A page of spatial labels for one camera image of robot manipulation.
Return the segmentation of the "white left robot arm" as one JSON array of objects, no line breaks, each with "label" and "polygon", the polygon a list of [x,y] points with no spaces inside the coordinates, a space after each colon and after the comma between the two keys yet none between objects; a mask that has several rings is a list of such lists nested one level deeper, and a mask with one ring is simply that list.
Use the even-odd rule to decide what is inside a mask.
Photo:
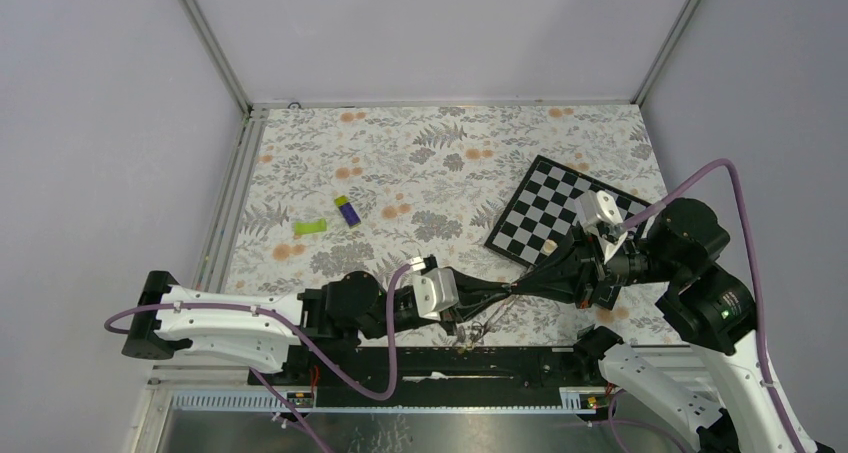
[{"label": "white left robot arm", "polygon": [[148,273],[136,307],[107,320],[124,338],[122,354],[169,360],[176,353],[205,355],[275,373],[296,384],[309,374],[310,358],[296,347],[356,347],[431,324],[452,329],[491,304],[511,286],[438,266],[434,257],[409,260],[387,286],[354,271],[297,294],[248,298],[192,290],[163,270]]}]

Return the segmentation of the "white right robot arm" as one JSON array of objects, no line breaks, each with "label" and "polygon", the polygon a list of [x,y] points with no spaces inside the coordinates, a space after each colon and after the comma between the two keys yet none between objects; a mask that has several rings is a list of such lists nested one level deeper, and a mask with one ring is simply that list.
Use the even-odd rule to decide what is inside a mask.
[{"label": "white right robot arm", "polygon": [[756,298],[717,262],[729,235],[715,213],[701,201],[677,198],[660,209],[646,237],[633,240],[605,193],[581,201],[585,220],[510,292],[587,307],[620,287],[665,284],[657,308],[700,357],[719,398],[677,383],[601,326],[574,346],[577,378],[623,389],[698,452],[818,451],[772,371]]}]

